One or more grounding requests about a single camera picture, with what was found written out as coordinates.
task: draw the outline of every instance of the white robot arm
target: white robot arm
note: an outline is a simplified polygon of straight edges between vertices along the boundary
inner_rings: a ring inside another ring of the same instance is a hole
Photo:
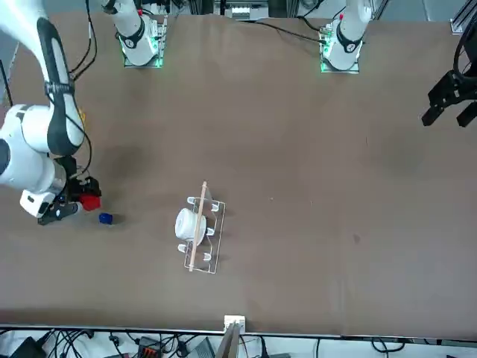
[[[40,64],[50,105],[17,104],[0,130],[0,183],[23,189],[20,204],[40,218],[65,188],[67,173],[48,153],[71,156],[83,142],[63,46],[38,0],[1,0],[0,29]]]
[[[103,11],[111,15],[127,59],[144,66],[159,52],[152,39],[157,37],[157,21],[139,15],[134,0],[100,0]]]
[[[339,71],[353,67],[363,45],[372,10],[370,0],[347,0],[343,16],[331,24],[332,36],[323,57]]]
[[[129,61],[137,66],[150,61],[158,52],[151,43],[157,22],[140,16],[133,0],[99,1],[113,18]],[[20,41],[38,60],[50,100],[49,106],[17,104],[8,110],[0,129],[0,184],[23,190],[20,204],[40,224],[86,206],[92,210],[98,207],[94,199],[101,190],[94,178],[77,179],[72,155],[85,133],[60,35],[41,0],[0,0],[0,14],[0,30]],[[50,153],[58,157],[52,160]]]

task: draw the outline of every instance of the wooden stick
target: wooden stick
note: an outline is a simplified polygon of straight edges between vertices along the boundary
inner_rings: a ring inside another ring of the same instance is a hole
[[[192,272],[194,269],[194,261],[195,261],[195,252],[197,250],[197,243],[199,242],[199,232],[200,232],[200,220],[202,219],[202,211],[203,211],[203,199],[206,196],[207,190],[207,182],[204,181],[202,184],[202,193],[200,194],[200,202],[199,202],[199,211],[197,213],[197,221],[195,222],[195,234],[194,234],[194,242],[192,243],[192,254],[191,260],[189,263],[189,272]]]

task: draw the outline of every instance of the white cup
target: white cup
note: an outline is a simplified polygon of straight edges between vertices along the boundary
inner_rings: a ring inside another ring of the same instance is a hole
[[[187,209],[184,207],[177,215],[176,218],[176,236],[178,239],[186,240],[186,241],[193,241],[195,235],[195,223],[197,222],[197,213],[194,213],[192,210]],[[199,230],[199,238],[197,245],[199,245],[202,240],[203,236],[205,235],[207,230],[207,222],[206,217],[202,215],[200,218],[200,230]]]

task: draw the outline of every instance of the blue block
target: blue block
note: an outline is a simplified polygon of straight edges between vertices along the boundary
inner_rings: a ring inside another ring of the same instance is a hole
[[[99,222],[102,224],[111,225],[113,223],[113,216],[108,213],[99,214]]]

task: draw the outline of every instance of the brown table surface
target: brown table surface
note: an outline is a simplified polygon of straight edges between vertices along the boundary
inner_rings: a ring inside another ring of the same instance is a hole
[[[124,69],[112,22],[77,82],[104,211],[37,226],[0,191],[3,322],[477,338],[477,126],[430,128],[446,23],[371,23],[361,74],[260,25],[180,16],[161,70]],[[53,18],[69,59],[86,15]],[[276,21],[310,36],[296,19]],[[20,48],[13,98],[46,103]],[[84,161],[85,150],[80,153]],[[216,275],[183,267],[175,217],[203,179],[227,203]]]

